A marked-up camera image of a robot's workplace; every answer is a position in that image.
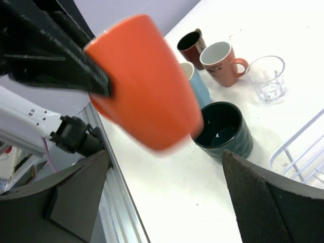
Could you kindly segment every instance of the orange mug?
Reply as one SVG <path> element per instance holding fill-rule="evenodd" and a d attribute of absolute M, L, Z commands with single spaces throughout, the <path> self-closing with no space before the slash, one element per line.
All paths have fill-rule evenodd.
<path fill-rule="evenodd" d="M 190 83 L 149 16 L 125 19 L 92 40 L 85 52 L 112 81 L 112 97 L 90 94 L 91 102 L 148 148 L 168 149 L 203 129 Z"/>

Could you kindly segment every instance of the cup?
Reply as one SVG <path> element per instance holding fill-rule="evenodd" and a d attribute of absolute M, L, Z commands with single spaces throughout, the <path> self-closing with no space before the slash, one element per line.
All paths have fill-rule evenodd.
<path fill-rule="evenodd" d="M 260 57 L 248 66 L 246 75 L 261 101 L 271 104 L 284 99 L 284 70 L 285 62 L 277 56 Z"/>
<path fill-rule="evenodd" d="M 149 16 L 118 23 L 85 52 L 112 82 L 112 97 L 90 94 L 91 102 L 143 145 L 161 151 L 200 133 L 203 119 L 194 92 Z"/>
<path fill-rule="evenodd" d="M 227 149 L 243 158 L 250 155 L 253 140 L 239 108 L 229 102 L 215 102 L 201 112 L 204 129 L 193 140 L 202 150 L 219 163 Z"/>
<path fill-rule="evenodd" d="M 200 63 L 199 57 L 206 48 L 206 44 L 200 29 L 196 29 L 182 37 L 177 48 L 187 61 L 193 63 L 198 70 L 203 70 L 204 67 Z"/>
<path fill-rule="evenodd" d="M 186 77 L 196 95 L 196 99 L 200 109 L 210 104 L 211 96 L 209 90 L 207 89 L 203 79 L 198 73 L 198 70 L 193 66 L 191 62 L 180 63 L 182 70 L 186 74 Z"/>
<path fill-rule="evenodd" d="M 235 58 L 233 47 L 228 42 L 216 42 L 204 49 L 200 62 L 213 79 L 224 87 L 235 84 L 249 65 L 245 59 Z M 237 64 L 242 65 L 245 70 L 239 73 Z"/>

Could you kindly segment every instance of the table surface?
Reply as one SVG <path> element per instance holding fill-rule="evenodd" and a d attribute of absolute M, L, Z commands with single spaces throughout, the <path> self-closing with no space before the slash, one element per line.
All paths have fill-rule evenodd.
<path fill-rule="evenodd" d="M 275 150 L 323 108 L 324 7 L 320 1 L 259 2 L 202 0 L 166 40 L 179 62 L 184 59 L 177 42 L 196 28 L 207 46 L 229 40 L 236 57 L 248 62 L 265 55 L 285 60 L 288 95 L 274 105 L 261 104 L 246 77 L 223 88 L 200 71 L 214 101 L 232 102 L 242 111 L 254 138 L 248 159 L 269 168 Z M 222 166 L 190 138 L 161 156 L 102 122 L 152 243 L 241 242 Z"/>

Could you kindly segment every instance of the pink cable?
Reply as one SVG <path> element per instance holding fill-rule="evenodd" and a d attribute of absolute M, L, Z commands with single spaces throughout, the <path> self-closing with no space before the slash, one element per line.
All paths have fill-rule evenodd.
<path fill-rule="evenodd" d="M 46 138 L 42 137 L 42 141 L 43 141 L 43 145 L 44 145 L 44 150 L 45 150 L 45 155 L 46 155 L 46 158 L 47 158 L 47 162 L 49 163 L 49 165 L 52 168 L 53 172 L 56 173 L 57 169 L 55 168 L 55 165 L 53 164 L 53 161 L 51 160 L 49 147 L 47 146 Z"/>

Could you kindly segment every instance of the white wall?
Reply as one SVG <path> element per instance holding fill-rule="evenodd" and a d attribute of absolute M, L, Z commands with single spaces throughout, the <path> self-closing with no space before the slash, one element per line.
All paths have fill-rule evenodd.
<path fill-rule="evenodd" d="M 95 35 L 120 19 L 138 13 L 150 15 L 160 31 L 167 34 L 198 2 L 199 0 L 75 0 Z M 0 78 L 0 85 L 64 115 L 78 114 L 89 102 L 87 95 L 79 92 L 27 88 L 7 77 Z M 28 127 L 3 114 L 0 114 L 0 130 L 19 134 L 29 138 L 32 143 L 42 145 L 40 138 Z"/>

